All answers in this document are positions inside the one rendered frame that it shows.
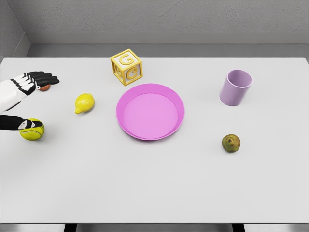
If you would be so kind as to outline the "yellow tennis ball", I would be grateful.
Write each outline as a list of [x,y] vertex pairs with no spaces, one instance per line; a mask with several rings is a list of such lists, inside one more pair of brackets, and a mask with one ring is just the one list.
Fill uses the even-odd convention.
[[44,134],[44,124],[39,127],[22,129],[19,131],[20,135],[29,141],[36,141],[40,139]]

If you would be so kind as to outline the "green brown pear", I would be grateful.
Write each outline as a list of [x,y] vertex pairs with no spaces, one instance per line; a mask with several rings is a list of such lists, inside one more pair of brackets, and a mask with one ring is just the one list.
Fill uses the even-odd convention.
[[228,153],[235,153],[239,150],[241,145],[240,138],[235,134],[228,134],[222,139],[222,146]]

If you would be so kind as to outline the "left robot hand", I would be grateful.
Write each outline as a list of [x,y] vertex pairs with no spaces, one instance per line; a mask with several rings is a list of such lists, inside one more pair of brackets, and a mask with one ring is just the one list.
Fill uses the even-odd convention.
[[0,82],[0,130],[17,131],[42,126],[38,120],[4,115],[3,112],[17,106],[34,91],[58,83],[57,76],[43,71],[27,72]]

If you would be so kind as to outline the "pink round plate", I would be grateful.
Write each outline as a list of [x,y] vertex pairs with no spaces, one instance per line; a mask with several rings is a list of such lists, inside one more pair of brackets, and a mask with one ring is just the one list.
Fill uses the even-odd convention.
[[116,118],[130,136],[155,141],[172,135],[185,115],[180,96],[167,86],[141,84],[130,88],[119,99]]

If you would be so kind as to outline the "yellow letter block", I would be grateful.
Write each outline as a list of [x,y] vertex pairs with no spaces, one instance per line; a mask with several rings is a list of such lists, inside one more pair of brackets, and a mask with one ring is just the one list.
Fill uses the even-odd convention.
[[131,49],[112,56],[110,60],[113,74],[124,86],[143,77],[142,60]]

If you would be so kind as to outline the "yellow lemon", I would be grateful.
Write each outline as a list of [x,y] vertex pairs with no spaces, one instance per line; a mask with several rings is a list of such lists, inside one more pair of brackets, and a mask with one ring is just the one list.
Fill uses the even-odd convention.
[[75,100],[75,113],[85,113],[91,110],[95,105],[95,99],[91,93],[83,93]]

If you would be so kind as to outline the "lilac cup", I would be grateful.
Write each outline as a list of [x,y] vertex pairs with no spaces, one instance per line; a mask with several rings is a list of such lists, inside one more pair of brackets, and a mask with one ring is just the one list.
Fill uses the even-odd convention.
[[228,106],[238,106],[253,82],[252,76],[244,70],[231,70],[220,91],[220,100]]

